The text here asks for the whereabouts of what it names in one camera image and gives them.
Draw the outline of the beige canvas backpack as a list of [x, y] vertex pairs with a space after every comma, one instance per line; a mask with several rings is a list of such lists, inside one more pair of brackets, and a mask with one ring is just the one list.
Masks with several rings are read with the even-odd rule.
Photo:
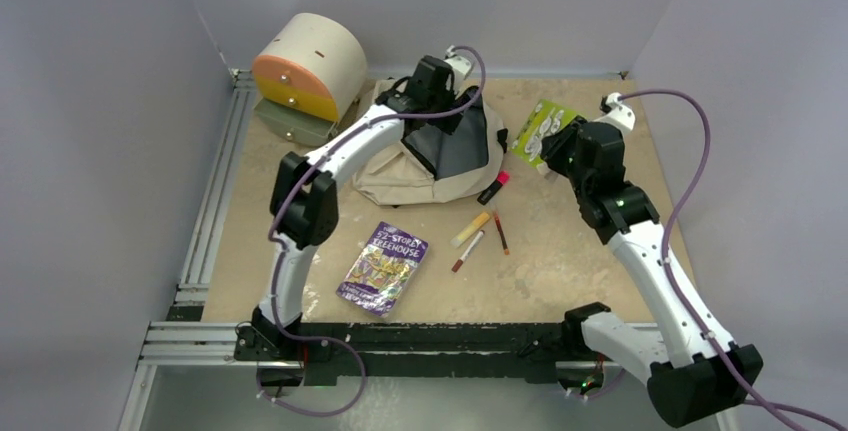
[[508, 128], [483, 99], [447, 134], [425, 125], [371, 158], [352, 178], [380, 206], [447, 203], [478, 195], [498, 176]]

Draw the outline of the round drawer cabinet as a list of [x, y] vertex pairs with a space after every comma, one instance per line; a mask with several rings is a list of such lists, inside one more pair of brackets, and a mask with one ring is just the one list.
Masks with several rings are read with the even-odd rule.
[[325, 16], [299, 13], [252, 63], [260, 95], [254, 110], [275, 135], [320, 147], [339, 132], [367, 70], [365, 52], [347, 28]]

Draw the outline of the aluminium side rail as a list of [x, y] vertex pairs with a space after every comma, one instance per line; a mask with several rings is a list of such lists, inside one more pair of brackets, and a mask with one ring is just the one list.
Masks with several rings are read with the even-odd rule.
[[256, 86], [248, 70], [233, 69], [231, 74], [233, 92], [227, 121], [176, 286], [177, 305], [199, 305], [208, 299], [241, 153], [247, 141]]

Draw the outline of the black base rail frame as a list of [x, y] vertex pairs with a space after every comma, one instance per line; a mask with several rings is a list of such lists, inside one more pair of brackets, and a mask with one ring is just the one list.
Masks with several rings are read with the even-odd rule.
[[306, 322], [309, 342], [266, 338], [247, 322], [149, 326], [148, 366], [252, 369], [269, 389], [333, 386], [340, 378], [519, 379], [578, 386], [622, 369], [620, 353], [592, 351], [560, 323]]

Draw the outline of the green paperback book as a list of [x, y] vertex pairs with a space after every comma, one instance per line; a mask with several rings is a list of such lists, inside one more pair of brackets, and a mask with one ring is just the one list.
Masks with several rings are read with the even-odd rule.
[[549, 168], [541, 158], [543, 139], [561, 131], [577, 117], [579, 114], [572, 109], [540, 99], [513, 139], [509, 147], [511, 153], [539, 174], [548, 174]]

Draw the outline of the thin red pen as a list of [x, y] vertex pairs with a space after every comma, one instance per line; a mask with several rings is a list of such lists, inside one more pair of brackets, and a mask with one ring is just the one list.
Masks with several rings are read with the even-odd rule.
[[495, 226], [496, 226], [496, 229], [497, 229], [497, 232], [498, 232], [498, 236], [499, 236], [499, 239], [500, 239], [500, 242], [501, 242], [503, 253], [506, 256], [509, 256], [510, 255], [510, 249], [509, 249], [508, 241], [506, 239], [506, 235], [505, 235], [505, 232], [504, 232], [504, 228], [503, 228], [503, 225], [502, 225], [501, 218], [500, 218], [499, 213], [497, 211], [492, 212], [492, 219], [495, 223]]

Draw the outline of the yellow orange highlighter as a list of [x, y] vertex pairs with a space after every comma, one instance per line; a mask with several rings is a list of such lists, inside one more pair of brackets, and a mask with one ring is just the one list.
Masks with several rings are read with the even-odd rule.
[[454, 248], [459, 248], [469, 238], [473, 237], [478, 231], [480, 231], [490, 219], [491, 214], [488, 211], [480, 213], [451, 239], [450, 244]]

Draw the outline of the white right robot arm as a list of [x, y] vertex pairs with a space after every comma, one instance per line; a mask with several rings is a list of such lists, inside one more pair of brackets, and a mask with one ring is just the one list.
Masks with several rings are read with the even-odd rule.
[[564, 350], [576, 358], [594, 351], [618, 363], [674, 428], [742, 404], [762, 357], [754, 345], [736, 343], [664, 243], [656, 208], [625, 178], [622, 131], [578, 117], [542, 144], [544, 162], [569, 180], [582, 219], [627, 270], [658, 328], [652, 337], [591, 303], [566, 312]]

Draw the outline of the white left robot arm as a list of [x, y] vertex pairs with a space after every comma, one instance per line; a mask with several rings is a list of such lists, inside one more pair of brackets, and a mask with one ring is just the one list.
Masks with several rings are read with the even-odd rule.
[[378, 95], [364, 115], [329, 143], [306, 154], [290, 152], [280, 162], [272, 192], [269, 240], [274, 264], [265, 297], [251, 317], [253, 339], [272, 359], [297, 350], [302, 293], [318, 247], [335, 231], [338, 190], [371, 158], [425, 124], [456, 129], [477, 95], [461, 100], [463, 82], [482, 59], [466, 47], [444, 57], [425, 56], [413, 73]]

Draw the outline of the black pink highlighter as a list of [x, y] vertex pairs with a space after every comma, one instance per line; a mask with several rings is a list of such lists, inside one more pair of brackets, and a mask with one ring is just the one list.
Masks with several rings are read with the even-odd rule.
[[481, 205], [487, 205], [509, 180], [510, 174], [506, 171], [500, 171], [495, 180], [477, 197], [477, 202]]

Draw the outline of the white brown marker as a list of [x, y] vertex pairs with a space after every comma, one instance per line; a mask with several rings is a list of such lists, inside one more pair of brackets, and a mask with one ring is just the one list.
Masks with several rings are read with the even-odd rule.
[[473, 251], [478, 247], [479, 243], [482, 241], [482, 239], [484, 237], [485, 237], [485, 231], [484, 230], [479, 230], [475, 234], [475, 236], [471, 239], [470, 243], [465, 248], [463, 253], [460, 255], [460, 257], [456, 260], [456, 262], [452, 266], [452, 268], [451, 268], [452, 272], [456, 273], [461, 269], [461, 267], [465, 264], [465, 262], [468, 260], [468, 258], [473, 253]]

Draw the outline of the purple paperback book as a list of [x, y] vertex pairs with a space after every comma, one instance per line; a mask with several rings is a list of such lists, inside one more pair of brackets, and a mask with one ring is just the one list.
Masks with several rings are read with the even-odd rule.
[[341, 299], [386, 318], [421, 267], [429, 243], [381, 221], [336, 289]]

